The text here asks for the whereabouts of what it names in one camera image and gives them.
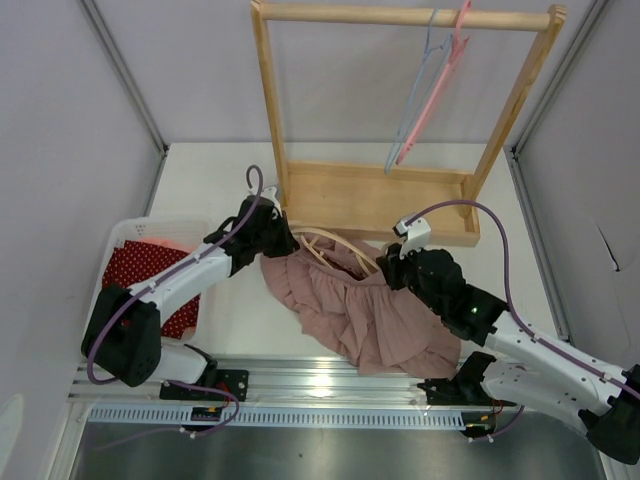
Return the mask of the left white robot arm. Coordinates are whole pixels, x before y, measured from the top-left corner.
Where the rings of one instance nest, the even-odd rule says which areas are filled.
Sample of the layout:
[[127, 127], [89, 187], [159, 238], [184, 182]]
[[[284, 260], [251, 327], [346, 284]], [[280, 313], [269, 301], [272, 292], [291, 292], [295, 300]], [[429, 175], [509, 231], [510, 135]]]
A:
[[161, 330], [190, 300], [256, 256], [279, 258], [298, 250], [276, 195], [274, 187], [249, 195], [237, 216], [160, 273], [130, 287], [103, 288], [81, 344], [89, 381], [101, 384], [94, 371], [101, 367], [109, 374], [107, 383], [138, 387], [157, 380], [183, 388], [194, 399], [209, 398], [217, 387], [215, 361], [193, 346], [164, 342]]

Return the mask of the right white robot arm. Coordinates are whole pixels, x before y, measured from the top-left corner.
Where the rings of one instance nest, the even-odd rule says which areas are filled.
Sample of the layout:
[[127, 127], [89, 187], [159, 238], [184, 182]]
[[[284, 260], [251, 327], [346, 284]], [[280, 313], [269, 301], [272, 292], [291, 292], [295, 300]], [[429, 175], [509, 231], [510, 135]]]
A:
[[639, 368], [623, 369], [538, 332], [514, 307], [466, 282], [461, 267], [442, 249], [402, 255], [399, 244], [378, 257], [387, 285], [406, 289], [462, 340], [522, 364], [498, 360], [456, 380], [468, 403], [485, 397], [527, 406], [573, 427], [603, 454], [627, 465], [639, 461]]

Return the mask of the pink skirt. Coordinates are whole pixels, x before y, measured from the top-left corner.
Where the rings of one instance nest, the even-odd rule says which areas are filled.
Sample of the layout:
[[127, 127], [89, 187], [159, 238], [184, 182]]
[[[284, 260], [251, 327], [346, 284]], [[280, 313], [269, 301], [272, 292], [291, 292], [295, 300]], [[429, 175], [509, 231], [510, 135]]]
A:
[[[374, 260], [380, 250], [353, 241]], [[391, 290], [381, 271], [356, 280], [319, 264], [301, 245], [286, 257], [260, 259], [270, 293], [292, 311], [303, 334], [346, 358], [362, 375], [454, 375], [461, 342], [408, 289]]]

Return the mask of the beige plastic hanger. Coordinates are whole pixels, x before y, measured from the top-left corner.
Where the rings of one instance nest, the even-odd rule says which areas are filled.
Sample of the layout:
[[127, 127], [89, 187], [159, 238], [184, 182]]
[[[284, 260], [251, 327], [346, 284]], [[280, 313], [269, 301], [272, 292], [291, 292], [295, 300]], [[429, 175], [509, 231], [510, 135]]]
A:
[[319, 264], [344, 272], [356, 280], [380, 271], [367, 252], [335, 233], [315, 227], [297, 227], [293, 235]]

